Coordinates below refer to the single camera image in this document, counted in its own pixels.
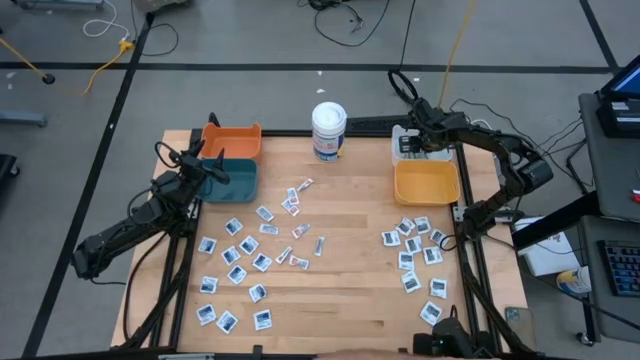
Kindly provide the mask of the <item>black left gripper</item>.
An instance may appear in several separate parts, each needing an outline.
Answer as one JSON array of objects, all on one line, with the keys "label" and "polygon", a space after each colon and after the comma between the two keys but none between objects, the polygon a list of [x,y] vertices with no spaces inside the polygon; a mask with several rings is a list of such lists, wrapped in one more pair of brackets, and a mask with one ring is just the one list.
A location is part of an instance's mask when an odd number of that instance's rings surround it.
[{"label": "black left gripper", "polygon": [[192,144],[192,148],[182,150],[177,158],[179,164],[178,178],[182,187],[199,187],[207,179],[213,177],[221,184],[229,184],[230,177],[224,170],[224,153],[222,148],[218,156],[206,167],[199,155],[205,145],[203,139],[198,139]]}]

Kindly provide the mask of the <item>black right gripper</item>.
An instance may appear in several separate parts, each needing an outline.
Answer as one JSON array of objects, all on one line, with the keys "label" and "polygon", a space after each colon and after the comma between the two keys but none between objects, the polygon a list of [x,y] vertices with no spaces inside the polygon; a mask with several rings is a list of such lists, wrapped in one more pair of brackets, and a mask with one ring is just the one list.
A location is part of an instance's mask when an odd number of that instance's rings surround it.
[{"label": "black right gripper", "polygon": [[439,151],[456,142],[453,128],[445,127],[443,130],[435,130],[431,122],[439,123],[443,118],[455,113],[443,112],[439,108],[414,107],[410,111],[411,116],[424,125],[426,129],[417,136],[400,136],[398,147],[400,153],[419,153],[424,151]]}]

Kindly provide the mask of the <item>white plastic bin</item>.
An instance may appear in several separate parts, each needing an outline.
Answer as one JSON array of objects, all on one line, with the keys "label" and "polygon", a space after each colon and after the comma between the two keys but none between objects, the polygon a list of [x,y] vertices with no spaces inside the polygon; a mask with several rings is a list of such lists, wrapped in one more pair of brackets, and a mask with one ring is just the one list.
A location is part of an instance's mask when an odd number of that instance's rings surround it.
[{"label": "white plastic bin", "polygon": [[437,152],[424,152],[420,150],[417,153],[401,153],[399,146],[399,138],[401,136],[417,136],[419,131],[416,129],[405,129],[400,125],[394,125],[392,128],[392,144],[391,156],[392,164],[396,166],[400,160],[437,160],[451,161],[453,158],[453,150],[447,148]]}]

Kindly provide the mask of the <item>orange plastic bin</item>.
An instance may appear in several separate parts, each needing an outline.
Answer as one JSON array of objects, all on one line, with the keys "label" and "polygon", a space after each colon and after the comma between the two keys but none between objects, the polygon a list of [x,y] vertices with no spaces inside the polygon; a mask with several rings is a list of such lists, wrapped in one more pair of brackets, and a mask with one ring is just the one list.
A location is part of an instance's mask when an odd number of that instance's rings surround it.
[{"label": "orange plastic bin", "polygon": [[207,124],[201,139],[204,146],[200,152],[203,158],[216,158],[224,151],[224,158],[252,159],[258,162],[261,157],[262,128],[258,123],[250,127],[220,127]]}]

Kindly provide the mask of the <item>yellow plastic bin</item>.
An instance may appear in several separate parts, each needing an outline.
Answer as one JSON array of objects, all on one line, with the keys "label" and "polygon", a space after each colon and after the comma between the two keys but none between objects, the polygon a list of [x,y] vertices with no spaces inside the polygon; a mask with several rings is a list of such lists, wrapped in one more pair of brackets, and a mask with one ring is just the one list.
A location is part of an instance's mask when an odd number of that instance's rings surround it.
[{"label": "yellow plastic bin", "polygon": [[457,167],[438,160],[400,160],[394,168],[394,197],[407,206],[454,203],[460,197]]}]

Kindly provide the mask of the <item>teal plastic bin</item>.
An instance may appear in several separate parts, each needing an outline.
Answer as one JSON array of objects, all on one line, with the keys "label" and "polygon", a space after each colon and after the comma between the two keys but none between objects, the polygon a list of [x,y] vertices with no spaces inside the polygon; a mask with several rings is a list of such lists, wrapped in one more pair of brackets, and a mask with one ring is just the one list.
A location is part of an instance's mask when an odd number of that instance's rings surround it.
[{"label": "teal plastic bin", "polygon": [[202,183],[197,197],[209,203],[248,203],[256,198],[258,165],[252,159],[228,159],[223,170],[229,176],[227,185],[209,177]]}]

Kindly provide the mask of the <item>white wipes canister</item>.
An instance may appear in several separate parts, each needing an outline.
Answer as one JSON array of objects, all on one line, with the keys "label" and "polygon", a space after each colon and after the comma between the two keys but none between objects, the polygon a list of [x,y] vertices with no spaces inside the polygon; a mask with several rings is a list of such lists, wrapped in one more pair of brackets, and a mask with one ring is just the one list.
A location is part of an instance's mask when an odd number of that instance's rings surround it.
[{"label": "white wipes canister", "polygon": [[336,161],[342,154],[347,124],[345,109],[335,102],[323,102],[312,111],[312,141],[316,157]]}]

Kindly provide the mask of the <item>white paper sheet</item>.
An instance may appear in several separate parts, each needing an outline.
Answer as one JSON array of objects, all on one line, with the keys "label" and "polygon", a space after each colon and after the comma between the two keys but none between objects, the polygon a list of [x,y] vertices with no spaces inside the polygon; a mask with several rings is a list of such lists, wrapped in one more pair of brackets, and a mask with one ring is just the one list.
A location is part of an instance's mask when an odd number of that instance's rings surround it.
[{"label": "white paper sheet", "polygon": [[551,235],[530,247],[518,251],[530,272],[538,277],[580,267],[575,251],[564,232]]}]

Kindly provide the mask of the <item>grey metal bar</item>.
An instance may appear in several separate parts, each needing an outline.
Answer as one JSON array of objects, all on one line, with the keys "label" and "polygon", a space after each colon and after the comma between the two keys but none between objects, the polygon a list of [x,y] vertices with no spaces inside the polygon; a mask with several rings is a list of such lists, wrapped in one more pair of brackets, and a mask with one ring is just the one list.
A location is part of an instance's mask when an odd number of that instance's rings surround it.
[{"label": "grey metal bar", "polygon": [[106,0],[9,0],[25,10],[36,6],[88,6],[101,9]]},{"label": "grey metal bar", "polygon": [[46,127],[47,119],[44,114],[37,112],[0,110],[0,123]]}]

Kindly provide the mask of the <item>black box device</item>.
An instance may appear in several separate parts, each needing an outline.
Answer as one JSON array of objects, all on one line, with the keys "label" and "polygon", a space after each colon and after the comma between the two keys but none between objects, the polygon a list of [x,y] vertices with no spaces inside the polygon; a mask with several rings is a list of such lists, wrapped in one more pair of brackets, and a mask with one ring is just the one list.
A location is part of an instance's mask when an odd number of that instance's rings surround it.
[{"label": "black box device", "polygon": [[596,115],[607,137],[640,139],[640,99],[604,102]]}]

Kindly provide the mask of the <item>white yellow bottle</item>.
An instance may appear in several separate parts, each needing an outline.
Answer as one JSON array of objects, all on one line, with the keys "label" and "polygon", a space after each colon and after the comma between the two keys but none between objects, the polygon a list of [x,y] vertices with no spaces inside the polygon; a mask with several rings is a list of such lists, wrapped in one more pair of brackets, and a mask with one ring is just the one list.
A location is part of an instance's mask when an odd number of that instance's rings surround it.
[{"label": "white yellow bottle", "polygon": [[592,290],[589,267],[582,266],[559,273],[556,285],[564,292],[574,295],[589,293]]}]

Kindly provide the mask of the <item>dark smartphone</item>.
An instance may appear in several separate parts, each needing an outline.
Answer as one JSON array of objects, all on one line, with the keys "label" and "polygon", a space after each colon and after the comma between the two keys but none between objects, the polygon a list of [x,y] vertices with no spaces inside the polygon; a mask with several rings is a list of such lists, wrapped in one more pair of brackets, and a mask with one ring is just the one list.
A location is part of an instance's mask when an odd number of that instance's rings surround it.
[{"label": "dark smartphone", "polygon": [[528,308],[506,307],[505,320],[524,345],[537,349],[532,313]]}]

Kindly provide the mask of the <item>black laptop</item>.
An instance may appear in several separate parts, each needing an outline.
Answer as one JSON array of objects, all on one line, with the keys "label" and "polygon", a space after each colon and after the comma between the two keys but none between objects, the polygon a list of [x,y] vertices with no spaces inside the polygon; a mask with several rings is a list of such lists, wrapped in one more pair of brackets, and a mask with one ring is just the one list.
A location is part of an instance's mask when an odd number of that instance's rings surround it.
[{"label": "black laptop", "polygon": [[640,99],[640,66],[616,75],[600,93],[608,98]]}]

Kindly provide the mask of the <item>black keyboard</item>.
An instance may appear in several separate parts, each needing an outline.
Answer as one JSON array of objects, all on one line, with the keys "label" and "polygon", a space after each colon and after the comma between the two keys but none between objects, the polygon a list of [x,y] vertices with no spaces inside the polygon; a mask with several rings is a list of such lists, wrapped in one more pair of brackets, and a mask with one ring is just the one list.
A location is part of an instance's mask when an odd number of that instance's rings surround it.
[{"label": "black keyboard", "polygon": [[640,242],[599,240],[607,281],[618,297],[640,297]]}]

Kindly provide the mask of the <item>grey desk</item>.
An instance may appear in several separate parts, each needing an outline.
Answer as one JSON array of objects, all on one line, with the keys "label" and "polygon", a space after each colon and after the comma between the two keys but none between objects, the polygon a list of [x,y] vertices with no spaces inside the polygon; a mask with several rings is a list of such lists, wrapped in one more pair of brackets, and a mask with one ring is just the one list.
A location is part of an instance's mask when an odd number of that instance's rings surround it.
[{"label": "grey desk", "polygon": [[640,224],[586,216],[578,225],[580,247],[583,250],[591,279],[591,301],[596,307],[596,325],[608,338],[640,343],[640,297],[615,296],[607,281],[599,240],[640,242]]}]

